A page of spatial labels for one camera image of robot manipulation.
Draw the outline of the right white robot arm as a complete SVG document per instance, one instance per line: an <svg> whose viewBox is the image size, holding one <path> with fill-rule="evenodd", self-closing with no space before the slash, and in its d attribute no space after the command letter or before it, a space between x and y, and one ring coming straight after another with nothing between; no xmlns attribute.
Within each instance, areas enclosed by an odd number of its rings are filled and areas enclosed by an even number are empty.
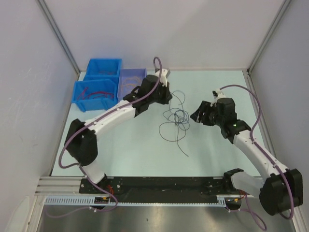
<svg viewBox="0 0 309 232"><path fill-rule="evenodd" d="M257 142L249 125L237 118L232 98L202 101L190 118L205 126L218 126L222 136L245 154L261 176L253 177L242 169L225 172L223 189L226 193L242 190L258 198L263 209L272 216L303 204L300 171L287 168Z"/></svg>

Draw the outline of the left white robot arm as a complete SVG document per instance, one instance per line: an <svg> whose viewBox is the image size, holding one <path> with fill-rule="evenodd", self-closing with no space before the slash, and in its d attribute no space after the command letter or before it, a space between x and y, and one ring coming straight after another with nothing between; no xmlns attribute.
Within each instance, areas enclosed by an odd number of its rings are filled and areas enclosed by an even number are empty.
<svg viewBox="0 0 309 232"><path fill-rule="evenodd" d="M106 187L106 174L97 162L98 138L104 132L148 110L153 103L168 104L172 99L168 82L169 70L147 75L140 86L125 95L117 105L93 119L71 122L64 149L77 160L85 175L90 178L90 188L102 193Z"/></svg>

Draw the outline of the lavender plastic tray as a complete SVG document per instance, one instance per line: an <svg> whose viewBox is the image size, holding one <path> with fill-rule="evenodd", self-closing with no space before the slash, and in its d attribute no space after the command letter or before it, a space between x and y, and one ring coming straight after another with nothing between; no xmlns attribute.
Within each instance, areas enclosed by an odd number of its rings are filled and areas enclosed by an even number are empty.
<svg viewBox="0 0 309 232"><path fill-rule="evenodd" d="M147 75L147 70L143 69L121 69L118 82L118 101L129 94L136 86L140 86Z"/></svg>

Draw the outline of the front blue plastic bin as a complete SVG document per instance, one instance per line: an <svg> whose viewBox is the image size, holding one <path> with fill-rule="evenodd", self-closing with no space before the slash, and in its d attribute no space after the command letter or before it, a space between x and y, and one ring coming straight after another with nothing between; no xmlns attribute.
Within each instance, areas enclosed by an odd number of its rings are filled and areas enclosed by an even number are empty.
<svg viewBox="0 0 309 232"><path fill-rule="evenodd" d="M80 111L108 110L118 103L118 85L108 79L76 81L71 103Z"/></svg>

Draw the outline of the blue plastic bin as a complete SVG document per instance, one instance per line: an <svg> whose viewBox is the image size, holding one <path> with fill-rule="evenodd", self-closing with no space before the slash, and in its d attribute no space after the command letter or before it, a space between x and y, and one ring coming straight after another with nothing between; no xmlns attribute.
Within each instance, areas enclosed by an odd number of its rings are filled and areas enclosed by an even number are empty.
<svg viewBox="0 0 309 232"><path fill-rule="evenodd" d="M118 103L118 85L108 79L76 81L71 103L80 111L108 110Z"/></svg>
<svg viewBox="0 0 309 232"><path fill-rule="evenodd" d="M89 60L86 76L119 77L122 60L119 58L92 58Z"/></svg>

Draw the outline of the rear blue plastic bin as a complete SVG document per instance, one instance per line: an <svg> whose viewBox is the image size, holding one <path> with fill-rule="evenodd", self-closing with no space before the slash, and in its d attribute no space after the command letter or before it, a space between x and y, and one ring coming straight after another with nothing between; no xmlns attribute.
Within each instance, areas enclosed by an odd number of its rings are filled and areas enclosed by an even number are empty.
<svg viewBox="0 0 309 232"><path fill-rule="evenodd" d="M119 58L92 58L89 60L86 76L119 77L122 60Z"/></svg>

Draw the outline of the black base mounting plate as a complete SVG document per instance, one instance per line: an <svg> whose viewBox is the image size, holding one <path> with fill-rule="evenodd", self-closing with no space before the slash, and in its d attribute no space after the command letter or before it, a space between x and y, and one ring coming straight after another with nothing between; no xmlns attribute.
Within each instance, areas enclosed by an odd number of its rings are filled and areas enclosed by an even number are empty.
<svg viewBox="0 0 309 232"><path fill-rule="evenodd" d="M244 197L221 177L106 177L97 186L120 203L217 203L218 195Z"/></svg>

